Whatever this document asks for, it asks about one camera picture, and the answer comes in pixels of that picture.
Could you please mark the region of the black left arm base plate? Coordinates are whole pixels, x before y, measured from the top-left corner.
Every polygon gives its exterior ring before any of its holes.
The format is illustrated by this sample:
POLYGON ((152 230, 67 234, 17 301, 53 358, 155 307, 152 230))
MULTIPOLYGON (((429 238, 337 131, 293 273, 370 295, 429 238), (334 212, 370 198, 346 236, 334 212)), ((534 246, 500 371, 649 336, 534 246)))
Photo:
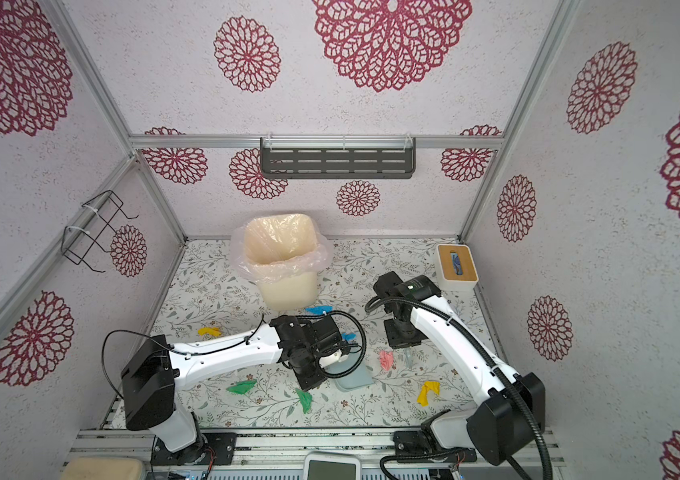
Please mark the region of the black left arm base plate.
POLYGON ((150 464, 156 466, 227 466, 233 462, 238 435, 226 432, 203 432, 201 440, 178 452, 170 452, 158 437, 152 448, 150 464))

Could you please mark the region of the cream trash bin with bag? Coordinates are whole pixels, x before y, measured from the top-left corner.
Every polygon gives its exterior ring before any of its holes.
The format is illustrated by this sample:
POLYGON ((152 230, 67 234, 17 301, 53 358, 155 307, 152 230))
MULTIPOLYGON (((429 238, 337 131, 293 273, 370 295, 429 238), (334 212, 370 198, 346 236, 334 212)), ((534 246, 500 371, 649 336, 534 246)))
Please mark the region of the cream trash bin with bag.
POLYGON ((232 267, 275 311, 312 306, 319 294, 318 274, 332 260, 332 242, 301 213, 254 218, 231 236, 232 267))

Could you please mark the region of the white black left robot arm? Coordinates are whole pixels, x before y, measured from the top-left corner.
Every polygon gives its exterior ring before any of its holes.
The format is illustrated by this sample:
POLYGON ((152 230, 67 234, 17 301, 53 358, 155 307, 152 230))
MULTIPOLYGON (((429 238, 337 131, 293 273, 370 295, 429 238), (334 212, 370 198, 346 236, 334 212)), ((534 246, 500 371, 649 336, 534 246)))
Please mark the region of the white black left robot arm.
POLYGON ((368 348, 366 331, 352 314, 333 310, 322 315, 281 315, 261 320, 251 331, 209 341, 172 343, 164 335, 144 342, 111 387, 123 401, 126 427, 150 431, 156 441, 156 465, 198 464, 221 456, 203 433, 198 417, 178 393, 229 372, 282 364, 307 392, 334 378, 328 366, 356 358, 340 377, 358 370, 368 348))

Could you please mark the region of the pale blue plastic dustpan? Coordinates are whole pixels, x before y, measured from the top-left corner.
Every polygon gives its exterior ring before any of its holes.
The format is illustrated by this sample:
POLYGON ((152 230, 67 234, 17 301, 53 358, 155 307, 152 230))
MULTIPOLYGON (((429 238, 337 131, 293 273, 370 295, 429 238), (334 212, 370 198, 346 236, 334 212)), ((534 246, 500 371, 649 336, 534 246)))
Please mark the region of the pale blue plastic dustpan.
MULTIPOLYGON (((346 360, 329 365, 325 370, 333 374, 343 373, 353 366, 359 357, 359 352, 351 353, 346 360)), ((333 382, 341 392, 350 392, 373 385, 374 379, 366 363, 362 362, 351 374, 339 379, 334 379, 333 382)))

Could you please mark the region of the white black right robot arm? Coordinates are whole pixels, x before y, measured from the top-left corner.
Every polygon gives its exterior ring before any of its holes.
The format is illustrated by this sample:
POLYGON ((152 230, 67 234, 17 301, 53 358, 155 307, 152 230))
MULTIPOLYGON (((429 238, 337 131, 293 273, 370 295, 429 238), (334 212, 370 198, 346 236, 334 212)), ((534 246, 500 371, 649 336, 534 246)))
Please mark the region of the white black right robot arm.
POLYGON ((514 456, 534 445, 543 478, 553 478, 552 456, 544 438, 546 387, 542 380, 534 373, 521 375, 492 353, 428 277, 404 281, 388 272, 375 282, 374 292, 365 310, 371 313, 382 308, 390 314, 384 323, 389 346, 403 349, 431 341, 463 379, 475 403, 467 410, 436 414, 418 430, 395 432, 394 454, 380 460, 384 475, 393 476, 388 468, 391 462, 459 464, 483 458, 493 466, 508 464, 527 479, 529 473, 514 456))

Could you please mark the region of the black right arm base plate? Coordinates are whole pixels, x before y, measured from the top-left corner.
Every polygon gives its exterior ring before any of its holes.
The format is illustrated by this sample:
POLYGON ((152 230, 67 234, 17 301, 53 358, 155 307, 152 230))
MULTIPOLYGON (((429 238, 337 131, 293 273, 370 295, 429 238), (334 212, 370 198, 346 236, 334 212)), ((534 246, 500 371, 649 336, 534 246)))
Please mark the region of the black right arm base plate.
POLYGON ((456 464, 478 460, 474 448, 442 447, 432 434, 423 430, 396 430, 392 439, 394 456, 402 463, 430 461, 456 464))

